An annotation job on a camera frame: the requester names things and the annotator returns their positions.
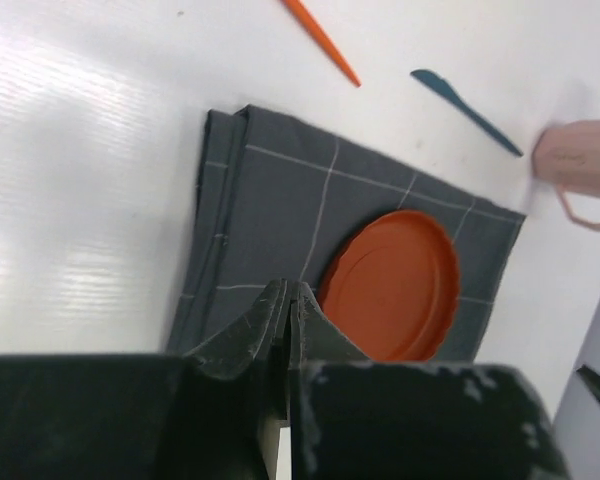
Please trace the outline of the orange round plate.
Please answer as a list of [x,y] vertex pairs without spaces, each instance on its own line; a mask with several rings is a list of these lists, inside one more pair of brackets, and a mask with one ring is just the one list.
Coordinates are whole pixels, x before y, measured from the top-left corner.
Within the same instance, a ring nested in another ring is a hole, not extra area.
[[318,303],[371,359],[428,361],[450,330],[459,290],[459,261],[443,226],[425,213],[397,210],[344,244]]

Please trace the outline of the dark checked cloth placemat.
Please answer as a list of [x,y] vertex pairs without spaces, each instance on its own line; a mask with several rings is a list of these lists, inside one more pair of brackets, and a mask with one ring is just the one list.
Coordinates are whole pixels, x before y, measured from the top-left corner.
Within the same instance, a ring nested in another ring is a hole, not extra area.
[[208,113],[193,245],[167,342],[223,330],[278,278],[317,287],[337,251],[383,214],[433,217],[453,240],[461,296],[443,361],[474,359],[524,222],[500,207],[299,119],[248,106]]

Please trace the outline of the orange plastic fork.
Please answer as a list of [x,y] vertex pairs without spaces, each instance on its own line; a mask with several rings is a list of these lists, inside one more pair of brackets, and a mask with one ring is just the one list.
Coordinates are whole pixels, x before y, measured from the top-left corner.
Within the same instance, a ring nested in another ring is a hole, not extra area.
[[329,60],[356,88],[359,88],[361,81],[357,74],[306,6],[299,0],[282,0],[282,3]]

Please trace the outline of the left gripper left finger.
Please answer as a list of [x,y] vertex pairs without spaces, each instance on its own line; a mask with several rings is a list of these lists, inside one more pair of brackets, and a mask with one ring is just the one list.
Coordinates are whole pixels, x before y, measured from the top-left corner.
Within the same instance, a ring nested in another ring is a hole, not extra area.
[[0,356],[0,479],[271,479],[292,285],[184,354]]

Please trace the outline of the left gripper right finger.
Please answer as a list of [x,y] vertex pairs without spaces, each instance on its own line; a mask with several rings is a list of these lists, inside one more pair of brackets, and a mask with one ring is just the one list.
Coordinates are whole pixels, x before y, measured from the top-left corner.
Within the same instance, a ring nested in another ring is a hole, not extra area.
[[568,477],[544,405],[518,370],[372,361],[304,283],[290,322],[294,478]]

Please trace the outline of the blue plastic knife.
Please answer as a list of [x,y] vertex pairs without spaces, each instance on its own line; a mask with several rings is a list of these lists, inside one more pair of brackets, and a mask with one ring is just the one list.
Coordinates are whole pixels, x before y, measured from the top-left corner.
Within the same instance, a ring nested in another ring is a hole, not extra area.
[[487,136],[494,140],[506,151],[521,158],[523,152],[518,148],[500,129],[493,123],[484,118],[480,113],[470,107],[451,86],[451,84],[437,73],[428,69],[416,69],[410,72],[410,76],[424,85],[426,88],[436,93],[456,110],[465,115]]

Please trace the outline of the pink white mug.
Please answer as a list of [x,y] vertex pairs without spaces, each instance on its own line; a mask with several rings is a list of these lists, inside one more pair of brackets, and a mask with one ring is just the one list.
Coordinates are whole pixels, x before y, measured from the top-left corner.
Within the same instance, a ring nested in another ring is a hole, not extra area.
[[546,129],[531,155],[536,179],[552,186],[575,224],[600,232],[595,223],[575,214],[567,195],[600,198],[600,120],[584,120]]

